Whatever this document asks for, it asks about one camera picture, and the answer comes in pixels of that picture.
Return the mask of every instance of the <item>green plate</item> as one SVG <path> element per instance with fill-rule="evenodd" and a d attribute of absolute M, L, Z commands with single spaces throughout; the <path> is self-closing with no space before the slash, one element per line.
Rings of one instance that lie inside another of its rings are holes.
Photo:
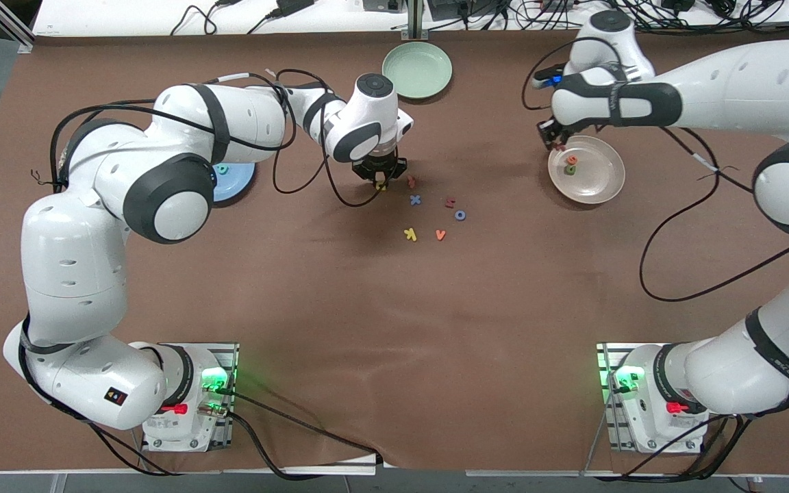
<path fill-rule="evenodd" d="M 403 97 L 432 97 L 447 87 L 452 62 L 444 51 L 429 43 L 404 43 L 382 60 L 382 75 Z"/>

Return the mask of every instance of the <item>white table surface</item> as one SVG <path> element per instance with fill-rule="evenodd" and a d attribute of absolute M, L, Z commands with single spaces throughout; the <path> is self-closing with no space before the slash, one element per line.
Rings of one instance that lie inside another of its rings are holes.
<path fill-rule="evenodd" d="M 736 4 L 739 13 L 745 1 Z M 765 23 L 789 23 L 789 0 L 782 0 L 781 8 L 777 4 L 771 6 L 757 21 Z M 215 0 L 44 0 L 34 24 L 34 33 L 38 36 L 55 37 L 97 37 L 97 36 L 166 36 L 181 18 L 185 8 L 195 4 L 201 9 L 209 10 Z M 521 0 L 513 0 L 511 5 L 516 8 Z M 538 4 L 529 7 L 529 15 L 535 16 Z M 275 0 L 242 0 L 239 3 L 220 8 L 212 14 L 212 20 L 218 26 L 218 34 L 245 34 L 263 16 L 275 9 Z M 583 24 L 595 12 L 605 9 L 602 2 L 585 2 L 568 12 L 567 20 Z M 512 10 L 508 12 L 510 22 L 508 29 L 520 29 L 514 21 L 516 16 Z M 541 20 L 555 14 L 544 14 Z M 472 22 L 472 29 L 479 29 L 491 16 L 483 16 Z M 691 25 L 713 25 L 720 22 L 710 7 L 702 0 L 688 12 L 682 12 L 680 18 Z M 427 4 L 423 27 L 447 24 L 451 21 L 434 22 L 431 19 Z M 389 31 L 394 26 L 407 23 L 406 12 L 385 13 L 365 12 L 361 0 L 316 0 L 315 5 L 294 13 L 288 18 L 267 21 L 255 34 L 271 34 L 272 32 L 332 32 L 332 31 Z M 530 25 L 530 30 L 541 29 L 541 25 Z M 491 29 L 501 30 L 504 21 L 499 16 Z M 460 30 L 464 25 L 458 22 L 443 27 L 442 30 Z M 176 35 L 203 34 L 203 18 L 193 10 Z"/>

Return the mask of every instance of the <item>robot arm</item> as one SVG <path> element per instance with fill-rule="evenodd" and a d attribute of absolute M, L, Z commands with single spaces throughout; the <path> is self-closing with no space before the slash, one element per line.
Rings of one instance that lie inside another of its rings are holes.
<path fill-rule="evenodd" d="M 789 140 L 789 40 L 730 48 L 653 76 L 642 64 L 632 30 L 618 25 L 617 35 L 598 32 L 621 16 L 601 12 L 588 23 L 596 32 L 581 29 L 579 37 L 610 41 L 622 64 L 601 42 L 575 44 L 572 57 L 578 60 L 569 62 L 554 84 L 553 118 L 539 125 L 548 147 L 566 143 L 589 125 L 755 131 Z M 789 141 L 757 166 L 753 178 L 758 208 L 789 234 Z M 789 287 L 715 338 L 639 346 L 614 380 L 636 449 L 646 453 L 710 412 L 786 408 Z M 698 428 L 667 451 L 695 453 L 695 440 L 704 433 Z"/>
<path fill-rule="evenodd" d="M 19 375 L 26 378 L 25 368 L 34 388 L 91 421 L 121 430 L 144 423 L 167 450 L 205 450 L 203 430 L 222 402 L 210 390 L 227 383 L 215 357 L 191 344 L 125 344 L 109 335 L 126 312 L 125 243 L 133 232 L 160 244 L 196 234 L 211 210 L 212 165 L 260 162 L 281 146 L 286 92 L 316 141 L 320 109 L 330 103 L 325 144 L 335 159 L 394 153 L 412 122 L 388 79 L 363 75 L 350 103 L 320 88 L 201 84 L 157 97 L 154 109 L 213 132 L 157 115 L 145 130 L 102 118 L 82 125 L 62 160 L 68 187 L 24 215 L 29 315 L 3 346 Z"/>

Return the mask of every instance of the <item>black sticker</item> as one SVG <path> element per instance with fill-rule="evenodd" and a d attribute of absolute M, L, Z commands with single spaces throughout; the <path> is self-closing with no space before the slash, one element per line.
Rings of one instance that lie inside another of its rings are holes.
<path fill-rule="evenodd" d="M 109 391 L 105 393 L 105 399 L 109 402 L 116 403 L 116 405 L 123 405 L 123 401 L 126 400 L 126 393 L 114 387 L 109 387 Z"/>

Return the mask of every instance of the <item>brown table surface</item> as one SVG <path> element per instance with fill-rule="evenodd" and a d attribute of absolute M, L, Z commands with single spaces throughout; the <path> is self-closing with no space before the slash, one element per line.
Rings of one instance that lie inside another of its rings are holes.
<path fill-rule="evenodd" d="M 627 165 L 623 192 L 595 208 L 558 196 L 535 129 L 548 113 L 526 112 L 519 88 L 541 54 L 573 36 L 434 34 L 454 76 L 434 102 L 403 104 L 416 119 L 401 146 L 415 191 L 401 180 L 353 210 L 323 179 L 293 196 L 277 194 L 270 163 L 262 163 L 245 200 L 216 210 L 192 240 L 170 247 L 129 240 L 131 307 L 113 334 L 237 340 L 240 389 L 309 418 L 251 385 L 253 375 L 399 467 L 582 468 L 602 409 L 595 343 L 720 334 L 789 283 L 789 256 L 692 302 L 658 303 L 642 293 L 638 258 L 647 236 L 712 180 L 697 182 L 705 169 L 657 129 L 605 129 L 601 137 Z M 643 36 L 640 43 L 662 72 L 754 40 Z M 355 78 L 378 71 L 397 44 L 397 34 L 45 40 L 19 57 L 0 102 L 0 470 L 121 467 L 84 425 L 36 399 L 1 355 L 6 333 L 25 314 L 22 215 L 49 192 L 29 170 L 47 169 L 54 125 L 85 105 L 266 68 L 310 70 L 348 97 Z M 721 163 L 741 168 L 732 174 L 742 180 L 780 144 L 704 134 Z M 309 177 L 319 153 L 301 135 L 282 154 L 283 186 Z M 335 168 L 345 196 L 372 191 L 346 166 Z M 422 205 L 411 207 L 410 193 L 421 194 Z M 454 221 L 445 197 L 456 197 L 466 221 Z M 405 240 L 408 227 L 416 243 Z M 447 230 L 444 241 L 436 229 Z M 660 235 L 649 284 L 671 296 L 692 292 L 787 244 L 748 194 L 723 184 Z M 357 455 L 250 406 L 237 409 L 281 465 Z M 635 461 L 611 455 L 604 443 L 592 468 L 623 470 Z M 261 466 L 241 430 L 228 451 L 155 458 L 182 471 Z M 681 463 L 663 459 L 655 469 L 677 471 Z M 789 412 L 755 424 L 721 472 L 789 474 Z"/>

